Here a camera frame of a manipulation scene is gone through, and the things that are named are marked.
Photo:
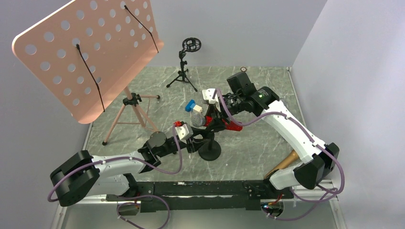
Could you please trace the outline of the black tripod shock mount stand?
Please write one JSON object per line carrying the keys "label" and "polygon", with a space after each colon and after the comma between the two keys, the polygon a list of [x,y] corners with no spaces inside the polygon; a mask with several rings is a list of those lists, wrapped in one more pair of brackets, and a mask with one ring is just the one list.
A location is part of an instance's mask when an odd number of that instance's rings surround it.
{"label": "black tripod shock mount stand", "polygon": [[178,71],[178,76],[173,79],[169,84],[166,85],[169,88],[174,82],[189,83],[195,92],[198,92],[197,88],[192,84],[192,82],[187,77],[187,72],[189,69],[185,69],[185,66],[188,64],[184,57],[188,52],[197,52],[201,49],[202,42],[198,38],[190,37],[186,38],[182,42],[182,49],[179,51],[180,59],[180,70]]}

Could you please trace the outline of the pink perforated music stand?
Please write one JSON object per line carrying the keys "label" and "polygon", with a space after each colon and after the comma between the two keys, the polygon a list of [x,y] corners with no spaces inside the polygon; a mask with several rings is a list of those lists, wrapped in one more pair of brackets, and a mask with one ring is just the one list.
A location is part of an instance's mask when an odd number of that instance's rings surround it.
{"label": "pink perforated music stand", "polygon": [[163,45],[149,0],[73,0],[17,35],[12,51],[89,124]]}

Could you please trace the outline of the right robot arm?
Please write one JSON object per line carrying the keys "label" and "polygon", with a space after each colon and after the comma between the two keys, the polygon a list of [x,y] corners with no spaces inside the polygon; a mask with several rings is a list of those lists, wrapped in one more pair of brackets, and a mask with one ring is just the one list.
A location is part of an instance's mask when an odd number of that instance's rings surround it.
{"label": "right robot arm", "polygon": [[293,148],[277,167],[265,175],[265,181],[276,190],[301,185],[314,189],[334,169],[339,147],[326,144],[311,133],[284,105],[279,96],[267,86],[256,89],[245,72],[227,78],[231,93],[223,95],[219,89],[203,90],[203,101],[216,112],[224,125],[246,126],[234,115],[253,113],[274,128]]}

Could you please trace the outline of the blue and white toy block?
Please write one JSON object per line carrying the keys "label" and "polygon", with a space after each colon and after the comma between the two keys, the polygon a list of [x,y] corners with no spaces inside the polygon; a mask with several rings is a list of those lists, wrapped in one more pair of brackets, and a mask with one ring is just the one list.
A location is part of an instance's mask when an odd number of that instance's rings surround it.
{"label": "blue and white toy block", "polygon": [[203,108],[196,104],[194,100],[190,100],[185,106],[186,112],[202,113]]}

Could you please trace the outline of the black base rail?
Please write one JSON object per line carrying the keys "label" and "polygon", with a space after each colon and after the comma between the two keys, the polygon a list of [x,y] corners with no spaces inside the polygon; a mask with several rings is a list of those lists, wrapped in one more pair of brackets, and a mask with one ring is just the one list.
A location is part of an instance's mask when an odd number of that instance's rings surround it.
{"label": "black base rail", "polygon": [[263,180],[137,182],[135,190],[121,196],[107,194],[107,201],[129,201],[137,197],[142,213],[165,210],[231,209],[260,210],[261,204],[293,197],[289,188],[277,190]]}

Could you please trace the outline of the red glitter microphone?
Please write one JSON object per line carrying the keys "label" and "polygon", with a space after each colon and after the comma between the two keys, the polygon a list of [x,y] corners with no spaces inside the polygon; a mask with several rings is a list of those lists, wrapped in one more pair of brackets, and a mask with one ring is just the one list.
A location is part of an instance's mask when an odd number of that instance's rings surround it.
{"label": "red glitter microphone", "polygon": [[[208,127],[210,123],[214,121],[214,118],[206,115],[202,115],[201,113],[195,113],[191,115],[191,123],[194,127]],[[222,124],[225,126],[226,130],[231,131],[241,131],[243,129],[242,126],[238,126],[233,121],[226,122],[224,119],[221,119]]]}

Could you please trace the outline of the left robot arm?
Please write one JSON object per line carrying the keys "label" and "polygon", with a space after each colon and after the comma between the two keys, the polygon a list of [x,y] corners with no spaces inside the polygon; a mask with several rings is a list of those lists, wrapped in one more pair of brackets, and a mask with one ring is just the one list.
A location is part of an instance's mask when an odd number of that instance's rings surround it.
{"label": "left robot arm", "polygon": [[182,149],[200,152],[214,140],[214,133],[183,125],[172,127],[172,137],[154,132],[140,149],[117,156],[91,155],[87,150],[75,153],[50,174],[53,188],[48,202],[71,206],[85,197],[113,194],[129,198],[137,193],[136,174],[158,171],[180,173]]}

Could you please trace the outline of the gold microphone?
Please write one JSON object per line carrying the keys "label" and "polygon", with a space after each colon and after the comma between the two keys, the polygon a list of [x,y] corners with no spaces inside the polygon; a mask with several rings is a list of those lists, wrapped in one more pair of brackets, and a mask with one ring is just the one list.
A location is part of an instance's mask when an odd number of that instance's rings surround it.
{"label": "gold microphone", "polygon": [[292,150],[287,157],[285,157],[280,163],[278,163],[274,168],[272,168],[266,175],[264,179],[270,177],[270,175],[276,170],[285,169],[290,166],[293,162],[299,159],[299,156],[295,150]]}

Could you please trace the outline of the black round mic stand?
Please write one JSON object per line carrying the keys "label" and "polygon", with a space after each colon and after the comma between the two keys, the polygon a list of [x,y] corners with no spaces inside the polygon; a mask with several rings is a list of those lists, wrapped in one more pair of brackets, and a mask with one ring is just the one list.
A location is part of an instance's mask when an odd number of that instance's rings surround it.
{"label": "black round mic stand", "polygon": [[205,161],[214,161],[221,155],[221,146],[214,138],[215,133],[210,132],[207,141],[198,150],[199,156]]}

